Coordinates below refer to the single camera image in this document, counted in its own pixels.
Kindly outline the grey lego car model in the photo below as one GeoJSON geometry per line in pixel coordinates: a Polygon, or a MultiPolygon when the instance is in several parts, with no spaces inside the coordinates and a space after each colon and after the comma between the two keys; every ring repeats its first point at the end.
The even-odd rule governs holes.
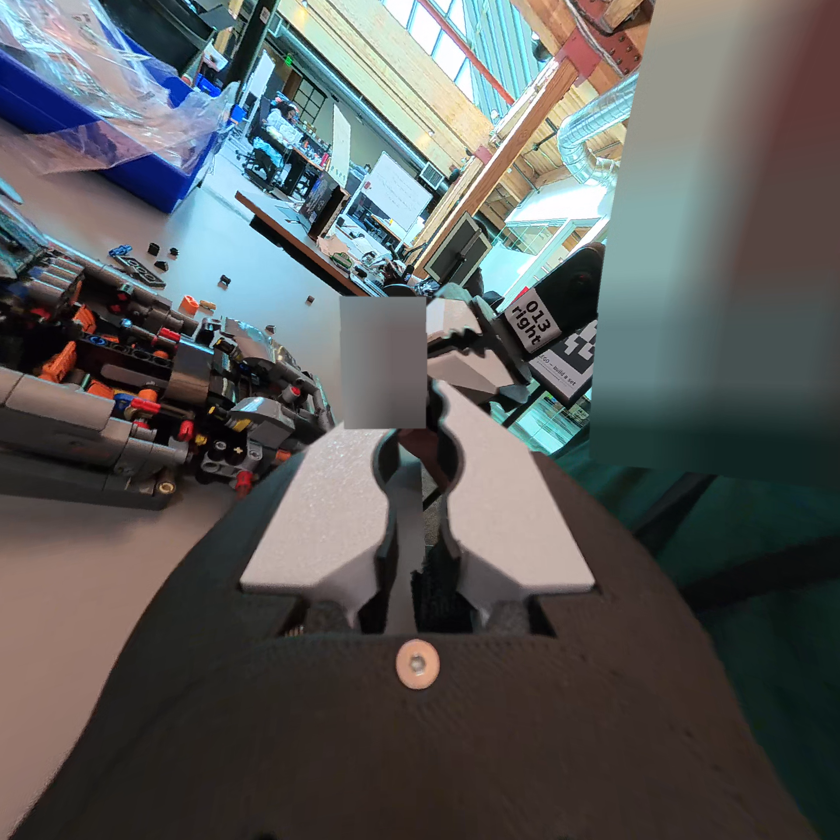
{"type": "Polygon", "coordinates": [[[199,322],[16,203],[2,193],[2,495],[157,511],[192,476],[245,496],[334,428],[273,329],[199,322]]]}

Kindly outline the blue plastic bin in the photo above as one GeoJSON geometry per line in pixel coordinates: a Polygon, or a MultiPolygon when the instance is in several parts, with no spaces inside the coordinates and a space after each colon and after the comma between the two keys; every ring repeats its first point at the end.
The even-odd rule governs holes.
{"type": "MultiPolygon", "coordinates": [[[[97,129],[102,125],[89,109],[41,80],[18,59],[19,56],[18,50],[2,48],[2,123],[36,136],[79,127],[97,129]]],[[[195,142],[191,167],[186,171],[158,154],[145,154],[101,173],[147,204],[170,214],[198,185],[215,153],[220,150],[227,132],[226,125],[195,142]]]]}

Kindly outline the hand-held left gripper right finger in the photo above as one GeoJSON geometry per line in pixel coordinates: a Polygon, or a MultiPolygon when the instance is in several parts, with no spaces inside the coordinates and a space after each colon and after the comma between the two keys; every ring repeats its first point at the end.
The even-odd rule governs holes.
{"type": "Polygon", "coordinates": [[[533,452],[444,381],[429,382],[448,477],[440,532],[456,592],[486,627],[499,606],[592,592],[595,577],[533,452]]]}

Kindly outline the computer monitor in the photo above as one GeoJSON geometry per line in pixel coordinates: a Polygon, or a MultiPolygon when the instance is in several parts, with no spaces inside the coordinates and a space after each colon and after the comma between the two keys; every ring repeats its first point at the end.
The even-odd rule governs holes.
{"type": "Polygon", "coordinates": [[[443,243],[429,257],[427,278],[439,287],[455,284],[467,288],[483,259],[491,251],[486,227],[468,213],[462,213],[443,243]]]}

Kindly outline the white foam panel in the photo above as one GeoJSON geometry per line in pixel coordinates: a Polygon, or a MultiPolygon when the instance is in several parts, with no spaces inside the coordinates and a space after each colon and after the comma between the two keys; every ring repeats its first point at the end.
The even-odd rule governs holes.
{"type": "Polygon", "coordinates": [[[346,188],[350,173],[351,126],[338,103],[332,105],[332,150],[328,174],[337,185],[346,188]]]}

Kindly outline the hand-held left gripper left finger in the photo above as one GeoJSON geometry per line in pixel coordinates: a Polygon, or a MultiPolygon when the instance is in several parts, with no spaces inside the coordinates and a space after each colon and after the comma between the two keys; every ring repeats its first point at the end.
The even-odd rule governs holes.
{"type": "Polygon", "coordinates": [[[245,570],[243,592],[339,606],[361,629],[387,603],[398,558],[386,486],[400,466],[394,429],[336,426],[309,447],[245,570]]]}

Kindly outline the black cardboard box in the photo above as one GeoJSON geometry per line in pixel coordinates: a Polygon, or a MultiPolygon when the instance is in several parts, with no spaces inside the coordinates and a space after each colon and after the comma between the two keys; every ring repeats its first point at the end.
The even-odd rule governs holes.
{"type": "Polygon", "coordinates": [[[327,172],[321,172],[298,210],[307,236],[316,241],[326,235],[346,207],[350,194],[327,172]]]}

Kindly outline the wooden support post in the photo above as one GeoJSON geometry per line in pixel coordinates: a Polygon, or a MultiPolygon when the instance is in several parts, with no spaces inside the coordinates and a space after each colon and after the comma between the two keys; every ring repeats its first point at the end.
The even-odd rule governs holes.
{"type": "Polygon", "coordinates": [[[446,208],[446,214],[433,229],[433,236],[426,242],[421,256],[416,259],[414,275],[420,278],[427,277],[427,264],[436,249],[444,243],[464,214],[474,216],[479,211],[502,176],[512,168],[538,127],[571,89],[578,76],[577,67],[565,49],[561,49],[538,79],[535,92],[521,98],[514,105],[513,114],[517,119],[489,161],[470,178],[461,178],[465,181],[465,186],[456,185],[457,202],[446,208]]]}

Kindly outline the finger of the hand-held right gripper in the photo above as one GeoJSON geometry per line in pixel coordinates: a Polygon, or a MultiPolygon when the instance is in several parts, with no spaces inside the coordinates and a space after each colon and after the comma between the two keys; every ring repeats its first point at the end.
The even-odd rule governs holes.
{"type": "Polygon", "coordinates": [[[494,322],[497,314],[482,297],[468,300],[437,297],[427,305],[427,357],[449,352],[502,357],[494,322]]]}
{"type": "Polygon", "coordinates": [[[427,351],[427,375],[478,406],[520,406],[529,399],[529,373],[522,362],[498,350],[432,347],[427,351]]]}

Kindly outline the scattered black lego pieces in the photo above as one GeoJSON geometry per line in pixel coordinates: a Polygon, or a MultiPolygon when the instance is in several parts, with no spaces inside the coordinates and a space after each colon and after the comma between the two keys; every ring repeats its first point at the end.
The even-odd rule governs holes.
{"type": "Polygon", "coordinates": [[[215,301],[229,292],[257,302],[299,287],[301,269],[277,247],[188,248],[150,242],[139,251],[177,298],[215,301]]]}

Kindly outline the silver ventilation duct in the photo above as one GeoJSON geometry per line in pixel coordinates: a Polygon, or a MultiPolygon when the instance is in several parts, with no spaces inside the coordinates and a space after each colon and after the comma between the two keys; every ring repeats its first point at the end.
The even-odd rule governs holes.
{"type": "Polygon", "coordinates": [[[561,123],[556,136],[558,151],[578,183],[615,187],[620,162],[596,156],[586,143],[629,118],[640,72],[635,70],[561,123]]]}

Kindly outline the dark grey lego beam assembly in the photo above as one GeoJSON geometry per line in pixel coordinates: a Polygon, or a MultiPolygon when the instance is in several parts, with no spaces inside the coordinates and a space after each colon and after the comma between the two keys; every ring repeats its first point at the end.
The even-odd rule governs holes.
{"type": "Polygon", "coordinates": [[[147,269],[146,266],[140,263],[137,259],[130,257],[129,255],[111,255],[110,259],[116,264],[121,272],[128,275],[132,280],[138,281],[152,289],[165,289],[165,281],[147,269]]]}

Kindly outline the long wooden desk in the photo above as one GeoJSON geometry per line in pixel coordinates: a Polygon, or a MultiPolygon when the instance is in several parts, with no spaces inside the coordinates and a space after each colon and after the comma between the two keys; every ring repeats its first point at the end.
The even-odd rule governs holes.
{"type": "Polygon", "coordinates": [[[379,286],[373,274],[359,277],[351,266],[336,262],[320,247],[315,234],[318,227],[311,224],[317,215],[300,213],[289,201],[281,201],[265,192],[241,192],[236,201],[251,212],[250,226],[273,245],[283,249],[302,267],[308,269],[324,284],[345,297],[414,298],[415,291],[404,283],[379,286]]]}

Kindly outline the clear plastic bag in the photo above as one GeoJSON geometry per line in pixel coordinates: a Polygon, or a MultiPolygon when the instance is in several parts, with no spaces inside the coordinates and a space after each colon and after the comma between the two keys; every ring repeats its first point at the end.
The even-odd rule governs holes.
{"type": "Polygon", "coordinates": [[[27,129],[16,152],[37,173],[106,171],[147,157],[192,174],[234,109],[239,84],[216,97],[191,88],[180,103],[163,83],[174,68],[129,45],[99,2],[2,2],[2,57],[18,60],[46,94],[89,112],[58,128],[27,129]]]}

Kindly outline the whiteboard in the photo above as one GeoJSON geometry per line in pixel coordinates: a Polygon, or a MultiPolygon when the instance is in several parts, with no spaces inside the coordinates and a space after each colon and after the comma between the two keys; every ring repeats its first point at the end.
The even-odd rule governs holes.
{"type": "Polygon", "coordinates": [[[422,183],[382,152],[371,173],[362,177],[344,214],[358,222],[378,219],[374,224],[403,245],[417,235],[423,225],[421,216],[432,199],[433,194],[422,183]]]}

